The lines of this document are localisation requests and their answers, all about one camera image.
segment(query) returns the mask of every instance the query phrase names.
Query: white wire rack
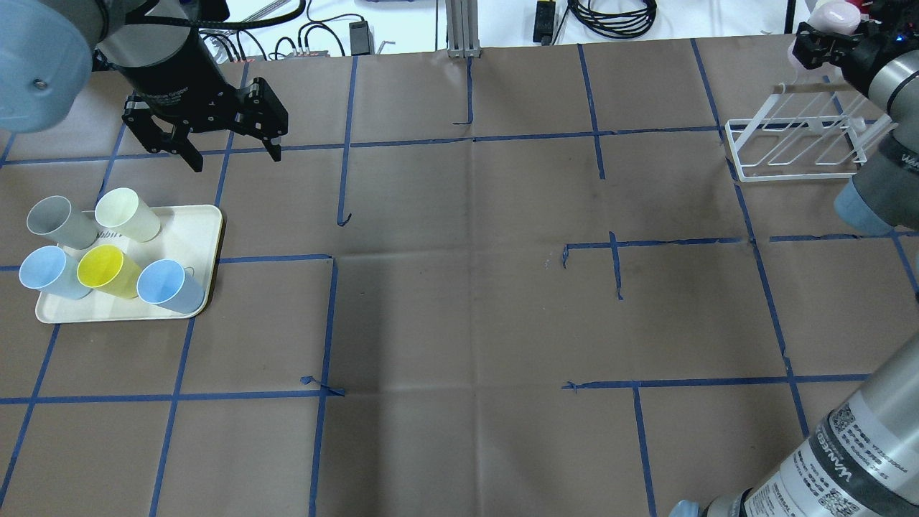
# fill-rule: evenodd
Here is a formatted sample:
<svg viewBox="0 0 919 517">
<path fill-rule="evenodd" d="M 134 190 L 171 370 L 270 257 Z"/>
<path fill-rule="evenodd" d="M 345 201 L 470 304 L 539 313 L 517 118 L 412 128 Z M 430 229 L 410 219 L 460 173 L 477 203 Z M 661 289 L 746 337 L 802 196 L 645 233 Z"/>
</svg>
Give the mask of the white wire rack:
<svg viewBox="0 0 919 517">
<path fill-rule="evenodd" d="M 849 178 L 893 129 L 872 110 L 845 83 L 774 86 L 751 119 L 724 125 L 740 181 Z"/>
</svg>

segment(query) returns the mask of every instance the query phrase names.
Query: blue cup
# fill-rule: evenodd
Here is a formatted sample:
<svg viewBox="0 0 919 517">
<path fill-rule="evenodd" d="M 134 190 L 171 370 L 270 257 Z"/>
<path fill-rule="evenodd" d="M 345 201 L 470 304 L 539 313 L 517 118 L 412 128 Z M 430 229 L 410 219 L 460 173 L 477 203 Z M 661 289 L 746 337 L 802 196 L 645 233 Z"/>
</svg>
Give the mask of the blue cup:
<svg viewBox="0 0 919 517">
<path fill-rule="evenodd" d="M 190 314 L 204 302 L 204 288 L 181 264 L 169 258 L 147 266 L 137 279 L 137 294 L 148 303 Z"/>
<path fill-rule="evenodd" d="M 76 279 L 76 258 L 56 246 L 40 247 L 19 266 L 19 281 L 29 289 L 79 300 L 92 289 Z"/>
</svg>

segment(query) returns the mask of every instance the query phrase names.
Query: gray cup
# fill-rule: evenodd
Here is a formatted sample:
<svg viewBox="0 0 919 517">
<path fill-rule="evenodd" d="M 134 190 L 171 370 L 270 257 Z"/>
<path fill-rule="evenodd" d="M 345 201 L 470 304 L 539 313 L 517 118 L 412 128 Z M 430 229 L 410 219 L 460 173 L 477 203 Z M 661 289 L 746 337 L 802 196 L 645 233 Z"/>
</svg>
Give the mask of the gray cup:
<svg viewBox="0 0 919 517">
<path fill-rule="evenodd" d="M 28 211 L 26 226 L 33 234 L 74 249 L 86 249 L 99 236 L 96 225 L 63 196 L 51 196 Z"/>
</svg>

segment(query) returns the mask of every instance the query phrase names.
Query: blue cap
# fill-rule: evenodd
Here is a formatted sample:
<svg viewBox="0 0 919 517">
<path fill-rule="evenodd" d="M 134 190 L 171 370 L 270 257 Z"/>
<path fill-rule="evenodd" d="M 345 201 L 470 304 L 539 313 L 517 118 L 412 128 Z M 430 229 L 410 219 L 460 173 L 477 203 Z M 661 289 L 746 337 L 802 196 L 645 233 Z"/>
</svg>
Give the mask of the blue cap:
<svg viewBox="0 0 919 517">
<path fill-rule="evenodd" d="M 883 236 L 893 230 L 893 226 L 884 222 L 884 220 L 878 217 L 878 215 L 871 210 L 871 207 L 865 203 L 865 200 L 862 199 L 861 194 L 858 193 L 856 184 L 852 182 L 851 178 L 849 182 L 845 184 L 843 191 L 839 192 L 839 195 L 836 196 L 836 201 L 833 203 L 833 206 L 836 209 L 836 213 L 839 214 L 839 217 L 841 217 L 843 221 L 863 234 L 869 236 Z"/>
<path fill-rule="evenodd" d="M 670 517 L 698 517 L 698 503 L 681 500 L 670 510 Z"/>
<path fill-rule="evenodd" d="M 61 13 L 0 0 L 0 128 L 36 132 L 62 121 L 89 80 L 93 53 Z"/>
</svg>

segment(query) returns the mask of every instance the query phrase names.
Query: qr code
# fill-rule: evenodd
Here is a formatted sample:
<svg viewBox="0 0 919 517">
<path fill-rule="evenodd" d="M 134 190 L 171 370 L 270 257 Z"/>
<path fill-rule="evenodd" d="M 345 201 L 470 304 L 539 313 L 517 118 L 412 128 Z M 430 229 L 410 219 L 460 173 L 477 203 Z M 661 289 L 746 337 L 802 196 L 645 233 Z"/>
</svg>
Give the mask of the qr code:
<svg viewBox="0 0 919 517">
<path fill-rule="evenodd" d="M 856 511 L 860 510 L 855 503 L 843 497 L 839 490 L 835 488 L 821 497 L 819 502 L 833 517 L 851 517 L 856 514 Z"/>
<path fill-rule="evenodd" d="M 833 414 L 833 430 L 842 431 L 850 425 L 854 424 L 856 421 L 856 416 L 852 414 L 852 409 L 849 408 L 848 403 L 845 403 L 838 411 Z"/>
</svg>

